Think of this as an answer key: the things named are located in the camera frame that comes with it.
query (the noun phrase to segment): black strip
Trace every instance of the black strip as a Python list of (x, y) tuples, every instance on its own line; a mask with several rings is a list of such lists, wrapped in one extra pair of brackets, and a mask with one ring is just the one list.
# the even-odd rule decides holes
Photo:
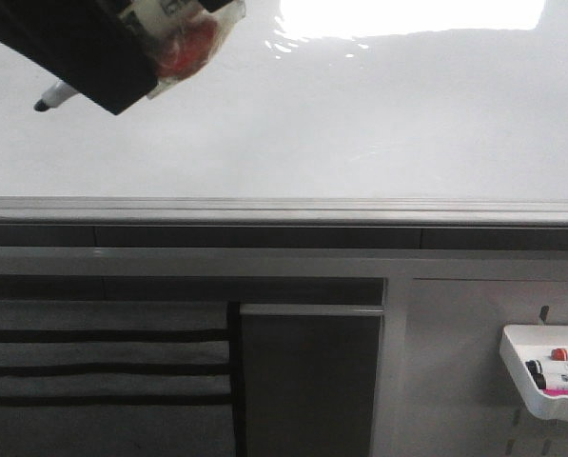
[(209, 406), (230, 405), (231, 396), (222, 395), (101, 395), (81, 397), (0, 397), (0, 407), (89, 407), (120, 406)]
[(245, 377), (244, 348), (242, 344), (242, 316), (239, 303), (229, 303), (226, 312), (230, 340), (228, 343), (230, 391), (233, 396), (233, 430), (235, 432), (235, 457), (247, 456), (245, 436)]
[(215, 376), (229, 374), (228, 364), (168, 365), (91, 363), (44, 367), (0, 367), (1, 376), (45, 377), (90, 373), (125, 373), (159, 376)]
[(201, 343), (227, 341), (228, 330), (0, 330), (0, 343)]

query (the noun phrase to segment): white surface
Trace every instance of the white surface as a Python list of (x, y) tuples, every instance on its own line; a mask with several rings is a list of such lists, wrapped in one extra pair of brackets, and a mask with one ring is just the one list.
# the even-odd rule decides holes
[(568, 395), (544, 395), (524, 364), (528, 360), (549, 359), (553, 348), (568, 348), (568, 326), (506, 326), (499, 353), (533, 415), (568, 421)]
[(0, 45), (0, 196), (568, 201), (568, 0), (534, 30), (355, 41), (279, 14), (248, 0), (211, 65), (119, 117), (33, 112), (54, 79)]

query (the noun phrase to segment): marker holder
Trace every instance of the marker holder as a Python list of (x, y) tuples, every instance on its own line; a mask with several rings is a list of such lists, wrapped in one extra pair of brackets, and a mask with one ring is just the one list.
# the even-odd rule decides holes
[(503, 328), (499, 354), (531, 414), (568, 422), (568, 395), (544, 394), (525, 365), (528, 360), (549, 360), (553, 348), (568, 348), (568, 326), (511, 325)]

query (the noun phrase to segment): plastic bag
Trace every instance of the plastic bag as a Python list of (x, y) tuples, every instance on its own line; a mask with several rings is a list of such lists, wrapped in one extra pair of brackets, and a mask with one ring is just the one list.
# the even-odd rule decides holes
[(244, 0), (212, 13), (197, 0), (136, 0), (119, 17), (154, 64), (153, 98), (202, 69), (245, 16)]

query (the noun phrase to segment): red marker cap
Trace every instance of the red marker cap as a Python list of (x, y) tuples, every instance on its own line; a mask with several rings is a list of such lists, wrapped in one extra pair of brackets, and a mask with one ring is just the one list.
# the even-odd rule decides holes
[(552, 360), (563, 360), (563, 361), (568, 360), (567, 349), (563, 348), (552, 349), (552, 353), (550, 354), (550, 356), (552, 357)]

